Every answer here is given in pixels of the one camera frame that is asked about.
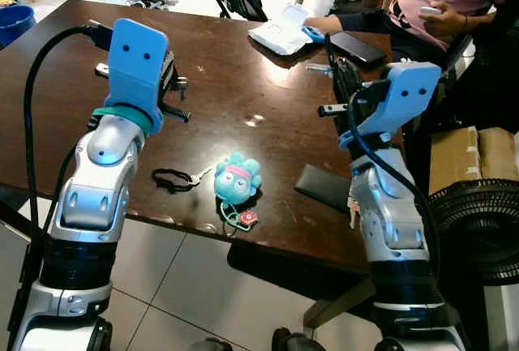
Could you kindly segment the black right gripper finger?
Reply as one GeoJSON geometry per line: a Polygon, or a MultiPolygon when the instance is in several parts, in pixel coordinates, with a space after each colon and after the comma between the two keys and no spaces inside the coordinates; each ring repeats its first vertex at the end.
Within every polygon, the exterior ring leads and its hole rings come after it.
{"type": "Polygon", "coordinates": [[[324,35],[324,48],[328,56],[331,77],[342,84],[360,87],[363,84],[363,77],[349,58],[348,51],[338,47],[331,35],[324,35]]]}

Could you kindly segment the pink-shirted person's left hand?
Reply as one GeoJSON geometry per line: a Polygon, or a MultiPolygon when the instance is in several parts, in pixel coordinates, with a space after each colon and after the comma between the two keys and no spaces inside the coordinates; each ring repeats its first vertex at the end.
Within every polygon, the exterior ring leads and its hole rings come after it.
{"type": "Polygon", "coordinates": [[[439,14],[422,13],[419,15],[425,22],[425,29],[431,36],[442,41],[451,37],[463,35],[468,28],[468,17],[455,10],[452,4],[447,2],[432,2],[431,9],[437,9],[439,14]]]}

